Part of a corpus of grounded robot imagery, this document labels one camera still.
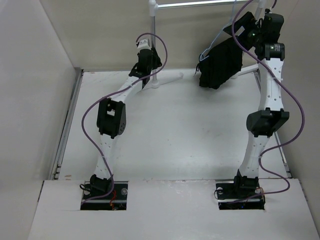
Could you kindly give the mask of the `white metal clothes rack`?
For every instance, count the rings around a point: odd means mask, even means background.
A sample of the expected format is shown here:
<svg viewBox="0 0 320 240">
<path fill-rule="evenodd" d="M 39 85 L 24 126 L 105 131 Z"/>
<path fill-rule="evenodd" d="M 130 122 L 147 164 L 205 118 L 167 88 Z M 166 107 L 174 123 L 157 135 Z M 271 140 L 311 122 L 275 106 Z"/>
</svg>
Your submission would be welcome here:
<svg viewBox="0 0 320 240">
<path fill-rule="evenodd" d="M 205 6 L 221 6 L 221 5 L 230 5 L 232 4 L 232 11 L 230 16 L 230 21 L 235 18 L 235 5 L 236 4 L 246 4 L 247 0 L 205 0 L 205 1 L 194 1 L 194 2 L 181 2 L 181 3 L 166 3 L 166 4 L 158 4 L 155 0 L 150 0 L 148 2 L 149 5 L 149 15 L 151 17 L 151 32 L 141 34 L 136 42 L 148 38 L 150 40 L 151 47 L 156 47 L 156 13 L 157 10 L 160 9 L 173 9 L 173 8 L 188 8 L 188 7 L 205 7 Z M 174 82 L 180 80 L 184 77 L 183 73 L 179 74 L 179 77 L 167 80 L 159 81 L 157 79 L 157 73 L 160 71 L 154 69 L 151 71 L 149 76 L 149 82 L 144 84 L 143 89 L 157 89 L 159 86 L 168 84 L 170 82 Z"/>
</svg>

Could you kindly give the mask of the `black trousers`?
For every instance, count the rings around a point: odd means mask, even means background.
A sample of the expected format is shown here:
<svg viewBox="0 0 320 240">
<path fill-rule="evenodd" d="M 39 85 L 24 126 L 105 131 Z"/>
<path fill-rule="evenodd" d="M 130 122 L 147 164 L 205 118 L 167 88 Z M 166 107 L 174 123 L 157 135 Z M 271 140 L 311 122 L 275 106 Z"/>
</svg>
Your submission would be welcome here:
<svg viewBox="0 0 320 240">
<path fill-rule="evenodd" d="M 196 66 L 200 72 L 199 86 L 217 90 L 237 74 L 243 66 L 243 51 L 230 37 L 214 46 Z"/>
</svg>

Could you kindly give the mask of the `left aluminium table rail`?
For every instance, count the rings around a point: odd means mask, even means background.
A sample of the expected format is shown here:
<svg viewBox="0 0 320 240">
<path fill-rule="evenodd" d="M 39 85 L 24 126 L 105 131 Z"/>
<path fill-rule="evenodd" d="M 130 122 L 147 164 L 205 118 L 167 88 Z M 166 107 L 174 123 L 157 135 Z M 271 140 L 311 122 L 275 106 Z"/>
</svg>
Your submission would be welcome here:
<svg viewBox="0 0 320 240">
<path fill-rule="evenodd" d="M 63 129 L 59 138 L 56 153 L 54 154 L 54 158 L 52 159 L 52 163 L 51 163 L 51 167 L 48 175 L 49 180 L 59 179 L 60 169 L 62 166 L 62 162 L 63 162 L 63 158 L 64 158 L 64 154 L 65 154 L 65 150 L 68 142 L 68 137 L 70 134 L 72 121 L 73 121 L 73 117 L 74 117 L 74 113 L 77 105 L 77 100 L 80 93 L 84 70 L 80 67 L 75 67 L 74 70 L 76 73 L 74 85 L 71 91 L 65 120 L 63 123 Z"/>
</svg>

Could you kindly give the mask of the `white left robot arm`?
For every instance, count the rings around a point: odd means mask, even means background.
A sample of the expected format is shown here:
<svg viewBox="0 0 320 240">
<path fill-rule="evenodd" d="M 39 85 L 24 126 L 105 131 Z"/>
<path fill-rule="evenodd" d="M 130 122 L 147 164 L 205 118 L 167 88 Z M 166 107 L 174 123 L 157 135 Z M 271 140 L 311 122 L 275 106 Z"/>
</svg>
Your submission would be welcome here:
<svg viewBox="0 0 320 240">
<path fill-rule="evenodd" d="M 81 185 L 84 191 L 89 192 L 83 199 L 84 203 L 90 200 L 105 200 L 112 195 L 115 187 L 111 164 L 112 151 L 126 128 L 126 102 L 143 90 L 150 80 L 151 72 L 162 66 L 155 47 L 139 47 L 137 56 L 138 62 L 133 66 L 120 89 L 93 103 L 81 120 L 83 133 L 100 154 L 89 183 Z M 97 144 L 84 129 L 85 117 L 95 105 L 98 105 L 96 126 L 100 134 L 100 144 Z"/>
</svg>

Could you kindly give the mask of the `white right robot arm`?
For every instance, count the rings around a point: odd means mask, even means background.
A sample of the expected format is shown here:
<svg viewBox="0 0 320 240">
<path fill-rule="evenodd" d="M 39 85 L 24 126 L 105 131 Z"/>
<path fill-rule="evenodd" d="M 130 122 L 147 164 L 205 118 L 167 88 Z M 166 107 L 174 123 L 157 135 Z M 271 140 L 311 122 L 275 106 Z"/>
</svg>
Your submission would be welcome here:
<svg viewBox="0 0 320 240">
<path fill-rule="evenodd" d="M 259 157 L 270 137 L 289 119 L 284 110 L 281 86 L 282 67 L 285 59 L 285 45 L 279 43 L 284 17 L 276 13 L 266 13 L 256 20 L 251 12 L 246 12 L 239 20 L 224 28 L 231 35 L 240 28 L 237 37 L 245 50 L 254 48 L 260 72 L 260 102 L 256 112 L 247 116 L 248 143 L 244 159 L 233 184 L 223 184 L 227 199 L 245 199 L 256 195 L 259 186 Z"/>
</svg>

